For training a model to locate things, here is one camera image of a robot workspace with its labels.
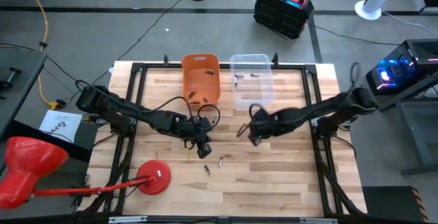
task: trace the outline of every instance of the clear plastic container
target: clear plastic container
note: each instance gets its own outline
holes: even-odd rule
[[[253,103],[265,105],[274,101],[274,82],[266,55],[234,55],[230,65],[231,85],[238,110],[247,110]]]

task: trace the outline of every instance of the wooden table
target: wooden table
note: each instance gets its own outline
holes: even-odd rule
[[[114,65],[109,90],[121,97],[126,95],[131,65],[132,62],[116,62]],[[316,68],[322,98],[336,95],[339,87],[334,66],[317,64]],[[300,72],[272,72],[276,94],[267,110],[305,106]],[[155,108],[171,97],[181,95],[181,73],[181,69],[148,69],[142,105]],[[133,192],[125,199],[123,214],[323,216],[309,124],[290,134],[265,140],[258,147],[254,147],[246,135],[237,138],[239,127],[250,119],[248,111],[234,108],[229,75],[229,69],[221,70],[222,93],[218,108],[222,118],[209,132],[213,152],[204,160],[198,159],[195,149],[189,155],[179,139],[158,134],[146,123],[138,124],[129,178],[135,177],[137,169],[147,160],[160,159],[170,166],[172,181],[160,195],[148,196],[139,190]],[[164,109],[188,113],[181,101],[173,101]],[[210,121],[215,116],[213,111],[203,115]],[[102,127],[96,140],[108,134],[109,128]],[[350,140],[346,132],[339,132],[339,136]],[[114,137],[94,148],[88,168],[91,187],[107,183],[115,144]],[[339,184],[357,207],[366,212],[352,149],[336,138],[332,139],[331,148]],[[218,169],[221,156],[224,161]],[[204,165],[210,168],[211,175],[206,174]],[[334,210],[331,187],[327,190]],[[90,205],[93,199],[84,199],[79,209]]]

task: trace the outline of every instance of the paper sheet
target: paper sheet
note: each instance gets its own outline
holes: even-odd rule
[[[40,130],[73,143],[82,115],[67,112],[48,110],[40,125]]]

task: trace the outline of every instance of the gray floor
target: gray floor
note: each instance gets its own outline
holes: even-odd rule
[[[168,8],[176,0],[41,0],[44,6],[100,8]],[[352,11],[359,0],[312,0],[316,10]],[[185,0],[177,8],[253,9],[255,0]],[[35,5],[34,0],[0,0],[0,5]],[[386,10],[418,11],[415,0],[388,0]],[[159,14],[91,14],[48,13],[49,47],[47,53],[77,79],[92,81],[108,69]],[[421,23],[438,32],[436,16],[401,16],[403,20]],[[44,32],[44,21],[38,12],[0,12],[0,42],[37,48]],[[388,16],[368,22],[353,15],[315,15],[315,24],[339,34],[400,43],[410,38],[432,38],[418,27],[402,24]],[[333,63],[342,90],[349,87],[349,68],[353,62],[368,72],[394,46],[373,45],[340,38],[317,30],[324,63]],[[251,14],[166,14],[142,42],[123,60],[180,60],[188,53],[215,53],[227,61],[234,54],[278,51],[282,62],[315,62],[309,29],[297,40],[283,40],[269,29],[254,22]],[[74,83],[52,63],[45,66],[72,91]],[[107,84],[106,75],[99,84]],[[52,76],[42,72],[45,96],[54,100],[71,94]],[[37,85],[32,88],[17,119],[39,126],[46,112]],[[66,111],[79,112],[74,105]],[[430,221],[438,222],[438,174],[429,173],[403,178],[399,171],[415,166],[415,158],[395,112],[376,113],[360,118],[353,126],[352,141],[357,148],[357,162],[364,186],[414,186],[419,189]],[[68,213],[70,202],[46,200],[46,209],[23,209],[22,216]]]

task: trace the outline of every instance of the orange plastic bin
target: orange plastic bin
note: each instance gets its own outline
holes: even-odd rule
[[[183,97],[194,109],[205,104],[217,104],[220,97],[219,59],[212,53],[195,53],[184,56],[183,67]]]

